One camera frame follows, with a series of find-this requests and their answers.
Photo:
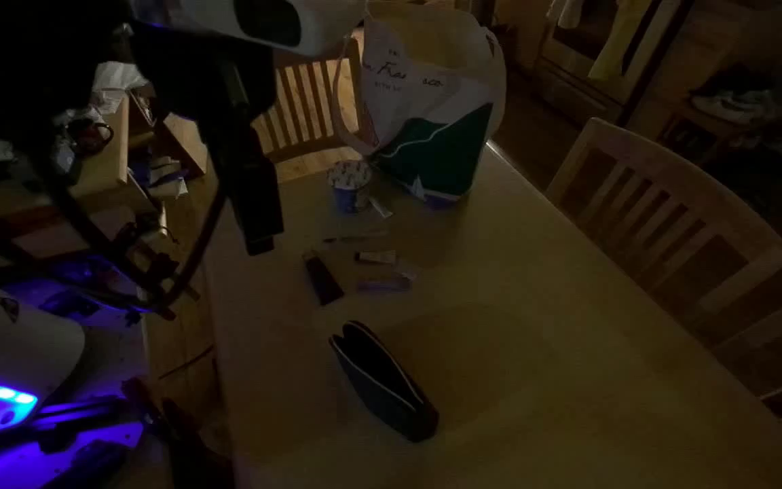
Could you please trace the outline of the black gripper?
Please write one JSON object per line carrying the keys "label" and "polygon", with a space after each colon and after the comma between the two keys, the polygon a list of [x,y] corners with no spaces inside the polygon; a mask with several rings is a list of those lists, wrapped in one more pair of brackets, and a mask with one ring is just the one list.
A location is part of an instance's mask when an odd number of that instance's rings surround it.
{"label": "black gripper", "polygon": [[134,53],[157,102],[195,121],[245,249],[270,253],[283,230],[283,202],[275,162],[253,121],[276,101],[272,49],[139,23]]}

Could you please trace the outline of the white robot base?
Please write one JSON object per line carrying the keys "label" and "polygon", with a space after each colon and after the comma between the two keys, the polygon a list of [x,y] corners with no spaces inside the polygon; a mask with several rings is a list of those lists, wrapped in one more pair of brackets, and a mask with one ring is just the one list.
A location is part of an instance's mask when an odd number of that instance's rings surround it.
{"label": "white robot base", "polygon": [[18,427],[77,368],[85,327],[0,289],[0,429]]}

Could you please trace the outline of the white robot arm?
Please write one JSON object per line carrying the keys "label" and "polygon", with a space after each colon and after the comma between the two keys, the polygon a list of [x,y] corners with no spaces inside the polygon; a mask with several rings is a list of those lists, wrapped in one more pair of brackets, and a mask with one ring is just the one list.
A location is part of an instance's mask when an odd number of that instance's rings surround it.
{"label": "white robot arm", "polygon": [[134,53],[169,111],[194,120],[249,255],[275,247],[283,202],[253,121],[276,101],[275,53],[343,43],[367,0],[127,0]]}

